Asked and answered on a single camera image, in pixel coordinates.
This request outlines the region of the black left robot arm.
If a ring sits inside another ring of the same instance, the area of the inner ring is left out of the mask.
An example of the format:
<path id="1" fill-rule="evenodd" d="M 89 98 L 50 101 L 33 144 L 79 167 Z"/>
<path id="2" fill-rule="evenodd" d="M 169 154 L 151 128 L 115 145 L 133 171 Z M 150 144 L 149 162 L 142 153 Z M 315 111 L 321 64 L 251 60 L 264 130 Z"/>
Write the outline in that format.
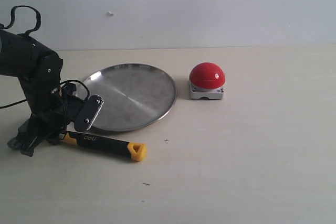
<path id="1" fill-rule="evenodd" d="M 32 156 L 44 140 L 59 143 L 70 122 L 84 132 L 91 128 L 103 106 L 99 95 L 73 95 L 76 80 L 60 82 L 63 60 L 56 52 L 24 34 L 1 30 L 1 75 L 17 77 L 31 114 L 8 147 Z"/>

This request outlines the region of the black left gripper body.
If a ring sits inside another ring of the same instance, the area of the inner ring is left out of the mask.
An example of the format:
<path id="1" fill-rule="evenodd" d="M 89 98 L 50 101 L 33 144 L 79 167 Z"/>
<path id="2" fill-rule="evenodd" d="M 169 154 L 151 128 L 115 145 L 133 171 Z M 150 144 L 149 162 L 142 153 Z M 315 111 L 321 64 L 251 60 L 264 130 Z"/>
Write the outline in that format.
<path id="1" fill-rule="evenodd" d="M 18 129 L 17 145 L 38 145 L 43 140 L 57 144 L 59 132 L 75 121 L 86 99 L 74 96 L 75 81 L 63 81 L 46 92 L 44 87 L 20 82 L 31 110 L 29 119 Z"/>

